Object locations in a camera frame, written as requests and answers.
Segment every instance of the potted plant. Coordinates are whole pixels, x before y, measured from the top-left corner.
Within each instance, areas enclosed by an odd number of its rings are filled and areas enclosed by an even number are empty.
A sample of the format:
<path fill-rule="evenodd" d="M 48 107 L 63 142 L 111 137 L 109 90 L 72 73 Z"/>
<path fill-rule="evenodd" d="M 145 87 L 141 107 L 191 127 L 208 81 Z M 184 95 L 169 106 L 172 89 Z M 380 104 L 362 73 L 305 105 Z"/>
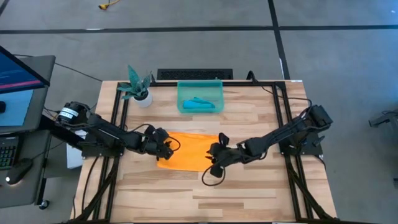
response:
<path fill-rule="evenodd" d="M 129 79 L 130 84 L 120 83 L 121 87 L 118 90 L 125 91 L 127 95 L 123 96 L 124 100 L 134 98 L 134 101 L 142 108 L 149 106 L 152 103 L 152 95 L 148 89 L 150 85 L 150 75 L 141 79 L 136 71 L 129 65 Z"/>

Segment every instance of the transparent teal bin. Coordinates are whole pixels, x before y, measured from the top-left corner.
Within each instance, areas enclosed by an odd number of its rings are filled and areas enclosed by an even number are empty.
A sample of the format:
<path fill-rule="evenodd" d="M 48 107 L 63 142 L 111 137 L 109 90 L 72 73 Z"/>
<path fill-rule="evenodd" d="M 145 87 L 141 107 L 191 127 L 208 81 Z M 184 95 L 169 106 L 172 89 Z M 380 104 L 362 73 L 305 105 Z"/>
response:
<path fill-rule="evenodd" d="M 186 100 L 199 98 L 214 108 L 184 108 Z M 184 80 L 177 84 L 177 108 L 181 113 L 220 113 L 224 109 L 223 82 L 221 80 Z"/>

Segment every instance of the computer monitor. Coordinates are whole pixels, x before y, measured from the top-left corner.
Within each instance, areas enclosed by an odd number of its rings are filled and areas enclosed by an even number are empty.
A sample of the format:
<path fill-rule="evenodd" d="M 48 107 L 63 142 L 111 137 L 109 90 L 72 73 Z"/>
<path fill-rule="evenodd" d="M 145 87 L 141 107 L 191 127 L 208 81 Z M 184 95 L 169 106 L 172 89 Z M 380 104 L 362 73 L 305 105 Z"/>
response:
<path fill-rule="evenodd" d="M 0 93 L 50 86 L 50 82 L 0 46 Z"/>

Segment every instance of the black keyboard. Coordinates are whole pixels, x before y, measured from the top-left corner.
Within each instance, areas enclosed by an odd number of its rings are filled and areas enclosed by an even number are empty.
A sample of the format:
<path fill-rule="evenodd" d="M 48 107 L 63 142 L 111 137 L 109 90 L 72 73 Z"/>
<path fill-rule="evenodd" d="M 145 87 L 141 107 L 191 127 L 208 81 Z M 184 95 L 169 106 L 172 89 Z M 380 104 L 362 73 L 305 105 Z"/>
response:
<path fill-rule="evenodd" d="M 14 165 L 21 145 L 19 136 L 0 137 L 0 170 L 10 169 Z"/>
<path fill-rule="evenodd" d="M 232 80 L 232 69 L 158 69 L 158 80 Z"/>

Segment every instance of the wooden table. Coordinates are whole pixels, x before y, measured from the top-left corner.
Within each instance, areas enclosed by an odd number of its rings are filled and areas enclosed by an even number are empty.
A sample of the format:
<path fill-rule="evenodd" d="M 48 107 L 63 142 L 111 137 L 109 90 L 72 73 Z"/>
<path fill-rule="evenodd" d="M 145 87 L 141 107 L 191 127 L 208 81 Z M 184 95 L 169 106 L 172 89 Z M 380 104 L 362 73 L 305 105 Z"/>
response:
<path fill-rule="evenodd" d="M 103 82 L 96 113 L 110 120 L 117 81 Z M 286 81 L 289 97 L 306 98 L 302 82 Z M 167 131 L 218 134 L 235 144 L 254 136 L 263 136 L 278 128 L 274 99 L 259 86 L 224 87 L 224 111 L 221 114 L 181 115 L 176 106 L 177 87 L 151 87 L 153 103 L 139 108 L 130 102 L 126 124 L 133 129 L 150 123 Z M 123 104 L 118 110 L 118 122 Z M 290 100 L 293 117 L 307 102 Z M 331 216 L 336 216 L 323 164 L 313 156 L 302 156 L 309 191 Z M 88 171 L 94 159 L 83 164 L 76 192 L 76 215 L 81 213 L 81 197 Z M 91 175 L 85 206 L 97 191 L 102 158 Z M 112 222 L 259 222 L 295 220 L 284 158 L 278 145 L 269 148 L 262 161 L 227 168 L 225 181 L 216 187 L 201 182 L 201 172 L 161 169 L 153 156 L 125 151 L 121 158 L 114 194 Z M 302 194 L 297 189 L 301 214 L 306 217 Z M 104 217 L 105 203 L 99 217 Z"/>

